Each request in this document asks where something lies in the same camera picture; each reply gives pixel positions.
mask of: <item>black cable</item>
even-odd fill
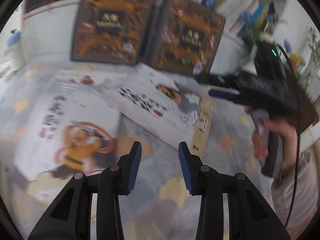
[[[292,72],[293,78],[295,79],[293,67],[291,65],[291,62],[290,62],[290,59],[289,59],[288,55],[286,54],[284,49],[279,44],[277,46],[279,47],[279,49],[283,53],[284,57],[286,58],[287,63],[288,63],[288,65],[290,67],[290,70]],[[300,97],[299,97],[299,92],[298,92],[298,87],[297,87],[298,85],[299,85],[298,81],[295,80],[295,88],[296,88],[296,94],[297,94],[297,100],[298,100],[298,131],[300,131],[300,115],[301,115],[301,113],[300,113]],[[300,135],[298,135],[297,156],[296,156],[296,165],[295,165],[295,169],[294,169],[294,184],[293,184],[292,199],[291,199],[291,204],[290,204],[287,220],[286,220],[285,225],[284,225],[285,228],[288,226],[288,223],[289,223],[289,219],[290,219],[290,216],[291,216],[291,213],[292,213],[293,203],[294,203],[294,199],[295,199],[296,191],[297,191],[298,167],[299,167],[299,149],[300,149]]]

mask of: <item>human hand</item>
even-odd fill
[[[285,120],[273,119],[265,120],[265,127],[273,133],[284,137],[284,158],[281,172],[286,176],[295,166],[297,157],[298,137],[295,128]],[[268,156],[268,148],[264,145],[262,137],[255,131],[252,135],[254,157],[263,160]]]

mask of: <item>picture book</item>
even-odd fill
[[[148,65],[184,75],[208,73],[225,20],[191,0],[165,0]]]
[[[83,76],[81,83],[55,78],[37,101],[14,161],[27,181],[45,172],[90,175],[114,164],[121,114],[93,91],[94,75]]]
[[[154,0],[82,0],[71,60],[135,65]]]
[[[140,64],[127,79],[108,84],[100,94],[124,115],[178,149],[186,141],[194,154],[204,151],[213,105],[168,76]]]

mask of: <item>open book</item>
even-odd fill
[[[45,177],[42,186],[31,190],[43,202],[52,200],[64,186],[60,182],[75,173],[96,174],[116,162],[121,117],[92,90],[121,75],[60,71],[56,77],[37,101],[14,161],[26,181],[34,184]]]
[[[110,82],[99,93],[175,149],[186,141],[194,154],[204,151],[213,105],[171,78],[140,64],[135,75]]]

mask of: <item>metal screw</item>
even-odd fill
[[[83,177],[83,174],[81,172],[78,172],[75,174],[75,179],[81,179]]]
[[[203,171],[203,172],[208,172],[209,170],[210,170],[210,167],[209,166],[207,166],[207,165],[203,165],[203,166],[201,166],[201,171]]]
[[[111,171],[117,171],[117,170],[119,170],[119,169],[120,169],[119,165],[112,165],[112,166],[110,167],[110,170],[111,170]]]
[[[221,83],[225,83],[224,79],[222,77],[218,77]]]
[[[245,179],[245,175],[243,173],[239,172],[237,174],[237,178],[240,179],[240,180],[244,180]]]

